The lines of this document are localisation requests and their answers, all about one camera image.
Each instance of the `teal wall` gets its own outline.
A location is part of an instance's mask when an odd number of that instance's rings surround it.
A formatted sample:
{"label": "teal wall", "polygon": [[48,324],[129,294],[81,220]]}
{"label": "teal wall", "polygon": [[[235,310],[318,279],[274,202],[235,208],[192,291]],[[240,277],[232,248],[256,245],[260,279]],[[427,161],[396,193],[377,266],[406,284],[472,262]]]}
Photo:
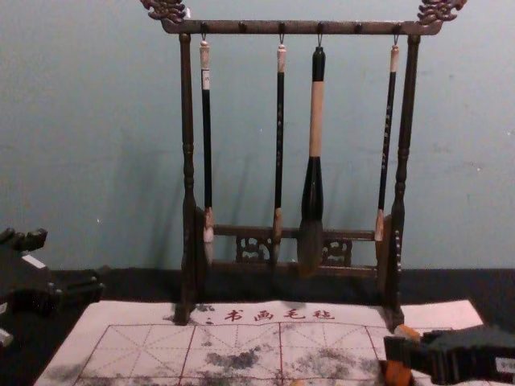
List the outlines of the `teal wall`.
{"label": "teal wall", "polygon": [[[419,1],[189,0],[194,18],[414,19]],[[179,43],[137,0],[4,0],[0,7],[0,226],[45,227],[55,269],[178,268],[183,155]],[[515,268],[515,2],[468,2],[422,40],[403,266]],[[209,36],[214,210],[271,224],[276,36]],[[192,40],[197,202],[203,204],[199,36]],[[283,211],[300,221],[311,53],[287,36]],[[390,37],[323,38],[326,228],[372,229]],[[404,73],[406,39],[400,39]],[[393,117],[393,201],[403,76]],[[356,245],[356,263],[373,246]],[[233,245],[217,243],[218,258]],[[285,243],[282,259],[295,258]]]}

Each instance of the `carved wooden finial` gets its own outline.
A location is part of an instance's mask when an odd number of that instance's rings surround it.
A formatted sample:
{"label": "carved wooden finial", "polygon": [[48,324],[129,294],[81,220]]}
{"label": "carved wooden finial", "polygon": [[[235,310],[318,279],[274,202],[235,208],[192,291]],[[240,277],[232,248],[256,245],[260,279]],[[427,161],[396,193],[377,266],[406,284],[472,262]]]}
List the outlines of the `carved wooden finial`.
{"label": "carved wooden finial", "polygon": [[154,20],[170,20],[174,24],[180,24],[186,16],[186,6],[181,4],[183,0],[140,0],[143,6],[150,10],[148,15]]}
{"label": "carved wooden finial", "polygon": [[419,23],[428,26],[436,22],[450,22],[458,17],[452,10],[461,10],[467,0],[422,0],[419,7]]}

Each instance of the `wooden post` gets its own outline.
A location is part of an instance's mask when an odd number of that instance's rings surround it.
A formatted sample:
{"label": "wooden post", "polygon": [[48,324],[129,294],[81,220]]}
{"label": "wooden post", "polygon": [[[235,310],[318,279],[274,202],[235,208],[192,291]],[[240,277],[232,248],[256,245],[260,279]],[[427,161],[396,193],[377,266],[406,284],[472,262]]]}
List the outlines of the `wooden post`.
{"label": "wooden post", "polygon": [[399,278],[401,270],[402,233],[404,231],[404,192],[406,191],[406,173],[408,157],[410,155],[411,125],[417,81],[417,60],[419,35],[408,36],[408,59],[406,64],[406,78],[404,81],[404,97],[402,99],[401,128],[398,145],[398,167],[395,183],[395,199],[392,206],[392,231],[389,235],[389,253],[385,295],[383,306],[386,313],[386,324],[392,331],[399,324],[404,323],[399,298]]}
{"label": "wooden post", "polygon": [[193,103],[189,34],[180,34],[180,80],[184,154],[183,259],[181,303],[175,308],[175,322],[186,324],[196,304],[196,202],[193,195]]}

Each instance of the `black table surface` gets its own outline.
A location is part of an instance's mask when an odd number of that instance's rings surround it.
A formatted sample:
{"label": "black table surface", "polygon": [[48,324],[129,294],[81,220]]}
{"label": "black table surface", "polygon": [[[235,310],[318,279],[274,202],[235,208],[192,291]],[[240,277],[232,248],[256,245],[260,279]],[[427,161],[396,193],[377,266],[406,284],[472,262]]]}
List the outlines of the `black table surface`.
{"label": "black table surface", "polygon": [[[72,280],[80,272],[57,272],[56,280]],[[180,274],[151,269],[115,269],[103,278],[104,300],[176,302]],[[203,302],[338,302],[379,305],[374,281],[355,278],[313,278],[214,274]],[[405,270],[402,304],[468,299],[483,321],[515,333],[515,269]],[[8,314],[0,327],[14,342],[0,352],[0,385],[32,385],[66,339],[84,307],[62,310],[53,318]]]}

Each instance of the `wooden brush stand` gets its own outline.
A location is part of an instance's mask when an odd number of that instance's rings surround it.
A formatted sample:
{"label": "wooden brush stand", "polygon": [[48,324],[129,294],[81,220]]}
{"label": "wooden brush stand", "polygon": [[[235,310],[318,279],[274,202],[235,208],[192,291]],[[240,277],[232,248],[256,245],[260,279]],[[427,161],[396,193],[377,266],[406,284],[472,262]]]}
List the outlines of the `wooden brush stand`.
{"label": "wooden brush stand", "polygon": [[[207,261],[204,251],[204,210],[196,205],[193,194],[193,104],[190,42],[192,34],[254,35],[406,35],[408,52],[402,98],[402,115],[398,142],[398,167],[395,198],[390,215],[385,217],[382,240],[375,231],[324,230],[323,256],[317,275],[337,277],[372,277],[377,280],[388,328],[404,323],[399,298],[402,233],[404,228],[404,192],[406,167],[410,153],[411,125],[417,77],[418,45],[421,36],[437,35],[443,23],[456,18],[467,0],[422,0],[418,21],[263,21],[263,20],[190,20],[182,0],[141,0],[153,19],[160,20],[166,33],[178,35],[180,41],[182,134],[184,153],[183,259],[181,301],[175,309],[175,322],[186,324],[199,301],[209,270],[234,273],[260,273],[273,270],[277,275],[297,274],[297,263],[274,264],[265,259],[263,250],[272,256],[272,227],[242,227],[215,224],[215,236],[233,236],[237,242],[236,260]],[[283,228],[280,238],[297,237],[297,228]],[[355,266],[351,262],[353,241],[376,243],[376,265]],[[334,261],[330,256],[339,257]]]}

